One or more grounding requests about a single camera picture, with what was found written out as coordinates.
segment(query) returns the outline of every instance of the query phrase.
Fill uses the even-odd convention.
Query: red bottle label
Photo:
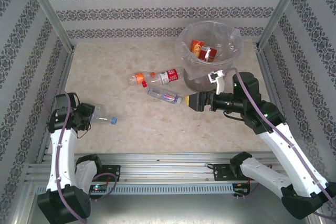
[[[178,74],[177,74],[177,71],[176,69],[171,69],[171,70],[168,70],[167,71],[167,74],[168,74],[168,79],[169,79],[169,82],[171,81],[175,81],[178,79]]]

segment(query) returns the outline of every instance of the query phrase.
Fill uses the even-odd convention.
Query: plastic bag
[[[198,59],[190,52],[192,40],[204,41],[217,50],[214,62]],[[205,20],[188,25],[175,41],[175,53],[182,59],[188,79],[194,80],[213,71],[228,69],[243,52],[239,29],[215,20]]]

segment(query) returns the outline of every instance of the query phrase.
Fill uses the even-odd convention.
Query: red snack package
[[[193,39],[191,43],[191,52],[193,52],[196,57],[199,57],[200,52],[201,52],[201,47],[204,45],[205,45],[205,42]]]
[[[199,58],[201,60],[207,61],[207,62],[213,62],[216,56],[217,50],[208,47],[208,46],[202,46],[201,47],[201,52],[199,53]]]

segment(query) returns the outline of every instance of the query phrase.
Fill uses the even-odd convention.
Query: orange package
[[[205,45],[205,42],[193,39],[191,43],[191,52],[193,52],[196,57],[199,57],[201,48],[204,45]]]

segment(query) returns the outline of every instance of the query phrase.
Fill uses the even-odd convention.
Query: patterned wallpaper
[[[336,181],[336,0],[291,0],[264,54],[294,136]],[[336,216],[330,204],[324,208]]]
[[[0,0],[0,224],[34,163],[68,53],[37,0]]]
[[[175,40],[217,19],[257,41],[279,0],[50,0],[72,42]]]

